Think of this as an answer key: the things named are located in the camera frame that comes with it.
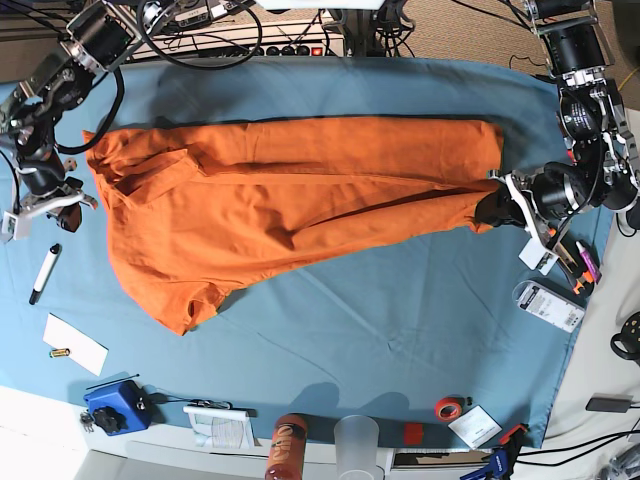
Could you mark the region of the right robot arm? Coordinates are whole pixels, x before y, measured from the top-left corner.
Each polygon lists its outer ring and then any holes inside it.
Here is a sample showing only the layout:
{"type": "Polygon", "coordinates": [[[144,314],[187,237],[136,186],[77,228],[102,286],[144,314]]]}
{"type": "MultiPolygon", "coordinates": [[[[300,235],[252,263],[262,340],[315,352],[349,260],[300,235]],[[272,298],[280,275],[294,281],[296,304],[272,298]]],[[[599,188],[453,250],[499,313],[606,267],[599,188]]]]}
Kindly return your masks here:
{"type": "Polygon", "coordinates": [[[68,232],[82,223],[82,208],[98,202],[73,177],[75,156],[92,149],[110,129],[124,100],[122,65],[138,49],[150,48],[173,65],[153,38],[170,26],[184,29],[184,1],[95,1],[66,26],[58,46],[1,105],[1,133],[13,146],[4,158],[12,176],[11,200],[1,215],[1,240],[29,236],[35,218],[45,216],[68,232]],[[79,107],[101,77],[113,75],[116,96],[97,132],[69,147],[55,138],[62,115],[79,107]]]}

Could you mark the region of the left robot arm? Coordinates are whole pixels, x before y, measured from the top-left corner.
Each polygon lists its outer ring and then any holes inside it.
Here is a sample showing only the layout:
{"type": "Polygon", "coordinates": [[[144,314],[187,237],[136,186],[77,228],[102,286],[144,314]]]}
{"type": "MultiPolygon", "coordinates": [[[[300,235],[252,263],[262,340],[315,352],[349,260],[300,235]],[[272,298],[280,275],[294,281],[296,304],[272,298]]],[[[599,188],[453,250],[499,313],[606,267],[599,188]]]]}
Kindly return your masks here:
{"type": "Polygon", "coordinates": [[[594,2],[526,1],[514,13],[547,51],[570,160],[533,173],[489,171],[500,187],[478,204],[475,216],[527,232],[520,259],[547,274],[556,263],[570,262],[562,240],[577,215],[605,207],[630,220],[638,216],[639,152],[616,82],[606,73],[614,58],[594,2]]]}

